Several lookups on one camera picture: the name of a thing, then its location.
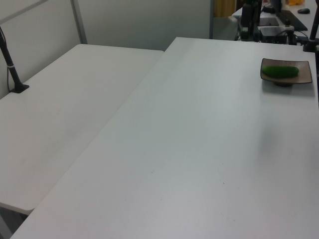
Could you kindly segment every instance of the green cucumber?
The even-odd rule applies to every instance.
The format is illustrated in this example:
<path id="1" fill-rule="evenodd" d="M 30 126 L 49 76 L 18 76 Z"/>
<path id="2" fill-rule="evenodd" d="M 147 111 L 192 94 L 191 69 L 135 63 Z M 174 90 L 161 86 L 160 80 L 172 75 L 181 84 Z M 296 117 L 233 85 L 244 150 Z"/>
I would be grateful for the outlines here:
<path id="1" fill-rule="evenodd" d="M 262 72 L 272 78 L 292 78 L 298 75 L 299 69 L 295 66 L 266 66 Z"/>

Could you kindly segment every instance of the metal stand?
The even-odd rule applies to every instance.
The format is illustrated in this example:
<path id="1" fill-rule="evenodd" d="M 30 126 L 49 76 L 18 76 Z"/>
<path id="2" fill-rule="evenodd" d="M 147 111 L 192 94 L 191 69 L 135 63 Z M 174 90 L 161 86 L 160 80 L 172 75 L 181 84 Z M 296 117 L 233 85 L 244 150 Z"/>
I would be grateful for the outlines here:
<path id="1" fill-rule="evenodd" d="M 318 25 L 319 25 L 319 0 L 316 0 L 317 2 L 317 11 L 314 19 L 313 28 L 311 30 L 309 41 L 304 45 L 304 51 L 305 52 L 316 52 L 316 48 L 318 45 L 318 42 L 316 41 L 316 34 L 318 31 Z"/>
<path id="2" fill-rule="evenodd" d="M 7 67 L 9 68 L 10 73 L 11 73 L 12 78 L 13 78 L 13 81 L 14 81 L 14 89 L 11 90 L 11 92 L 21 93 L 21 92 L 25 91 L 27 88 L 29 88 L 29 86 L 22 84 L 22 82 L 20 81 L 18 73 L 16 72 L 16 69 L 15 69 L 14 64 L 12 62 L 12 59 L 11 59 L 11 56 L 9 54 L 8 48 L 6 46 L 5 37 L 4 37 L 4 34 L 2 32 L 1 27 L 0 27 L 0 48 L 1 48 L 2 54 L 4 56 L 4 59 L 6 61 Z"/>

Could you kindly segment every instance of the pole base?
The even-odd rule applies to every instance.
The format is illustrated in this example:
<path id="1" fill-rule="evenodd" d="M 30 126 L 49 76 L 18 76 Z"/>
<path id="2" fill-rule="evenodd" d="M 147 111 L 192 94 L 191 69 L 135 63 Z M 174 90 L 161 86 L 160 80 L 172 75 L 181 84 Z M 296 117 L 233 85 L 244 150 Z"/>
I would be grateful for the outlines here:
<path id="1" fill-rule="evenodd" d="M 30 86 L 28 85 L 23 85 L 23 88 L 22 89 L 12 89 L 10 92 L 13 92 L 13 93 L 17 93 L 17 94 L 20 94 L 21 92 L 25 91 L 26 89 L 28 89 Z"/>
<path id="2" fill-rule="evenodd" d="M 316 52 L 317 43 L 315 41 L 309 41 L 306 45 L 304 45 L 304 52 Z"/>

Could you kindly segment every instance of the computer mouse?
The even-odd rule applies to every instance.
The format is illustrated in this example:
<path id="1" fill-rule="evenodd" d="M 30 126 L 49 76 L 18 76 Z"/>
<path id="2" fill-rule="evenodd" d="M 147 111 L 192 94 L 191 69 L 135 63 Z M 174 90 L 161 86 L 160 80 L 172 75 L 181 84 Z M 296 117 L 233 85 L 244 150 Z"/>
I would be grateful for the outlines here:
<path id="1" fill-rule="evenodd" d="M 298 10 L 298 13 L 300 13 L 300 14 L 309 14 L 310 13 L 310 9 L 309 8 L 300 9 L 300 10 Z"/>

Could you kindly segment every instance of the plate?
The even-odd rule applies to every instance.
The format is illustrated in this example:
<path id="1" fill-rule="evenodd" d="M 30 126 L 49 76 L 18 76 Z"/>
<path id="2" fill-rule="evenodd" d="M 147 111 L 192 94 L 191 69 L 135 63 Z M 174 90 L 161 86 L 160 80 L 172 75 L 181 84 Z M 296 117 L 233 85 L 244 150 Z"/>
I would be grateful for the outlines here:
<path id="1" fill-rule="evenodd" d="M 262 69 L 266 66 L 295 66 L 299 74 L 292 78 L 272 78 L 265 75 Z M 309 61 L 280 61 L 264 58 L 261 63 L 260 77 L 265 81 L 271 81 L 278 86 L 291 86 L 293 84 L 308 84 L 313 81 Z"/>

